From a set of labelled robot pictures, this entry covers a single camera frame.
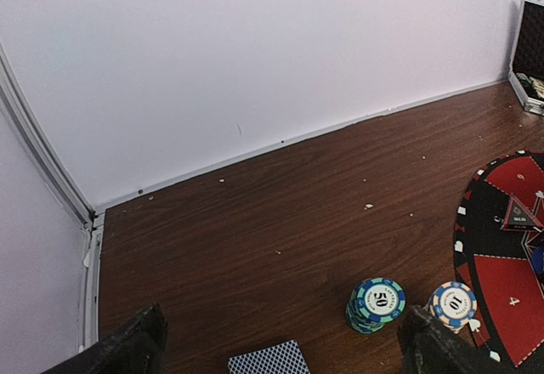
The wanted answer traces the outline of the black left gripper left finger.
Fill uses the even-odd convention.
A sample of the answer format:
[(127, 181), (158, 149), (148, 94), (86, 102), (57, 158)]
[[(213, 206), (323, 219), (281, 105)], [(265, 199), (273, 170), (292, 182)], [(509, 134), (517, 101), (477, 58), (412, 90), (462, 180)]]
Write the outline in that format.
[(47, 370), (49, 374), (159, 373), (167, 344), (160, 305), (141, 309), (108, 336)]

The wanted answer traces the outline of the blue small blind button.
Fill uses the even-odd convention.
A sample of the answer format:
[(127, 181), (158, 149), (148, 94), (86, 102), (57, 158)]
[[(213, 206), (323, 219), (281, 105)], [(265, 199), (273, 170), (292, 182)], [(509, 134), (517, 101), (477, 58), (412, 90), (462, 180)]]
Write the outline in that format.
[(531, 265), (536, 275), (544, 274), (544, 247), (539, 246), (533, 250)]

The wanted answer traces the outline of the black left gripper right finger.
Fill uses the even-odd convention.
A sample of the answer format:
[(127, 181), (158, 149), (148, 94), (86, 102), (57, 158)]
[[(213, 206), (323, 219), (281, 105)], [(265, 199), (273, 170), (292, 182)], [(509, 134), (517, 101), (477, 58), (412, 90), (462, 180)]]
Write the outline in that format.
[(512, 368), (482, 355), (427, 310), (410, 306), (397, 336), (403, 373), (511, 373)]

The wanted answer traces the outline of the blue cream poker chip stack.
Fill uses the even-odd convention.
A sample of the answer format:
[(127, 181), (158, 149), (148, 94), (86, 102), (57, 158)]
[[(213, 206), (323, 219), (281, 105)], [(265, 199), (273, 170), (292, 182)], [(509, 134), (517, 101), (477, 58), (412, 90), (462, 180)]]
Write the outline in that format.
[(476, 315), (477, 300), (467, 285), (447, 281), (433, 292), (425, 309), (457, 334)]

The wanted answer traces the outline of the black triangular all-in marker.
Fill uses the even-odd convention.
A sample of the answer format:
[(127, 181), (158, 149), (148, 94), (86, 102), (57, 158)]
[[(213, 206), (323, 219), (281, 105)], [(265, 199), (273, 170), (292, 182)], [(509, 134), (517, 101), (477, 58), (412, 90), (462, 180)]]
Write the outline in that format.
[(505, 217), (501, 224), (505, 231), (543, 231), (543, 223), (515, 195), (509, 196)]

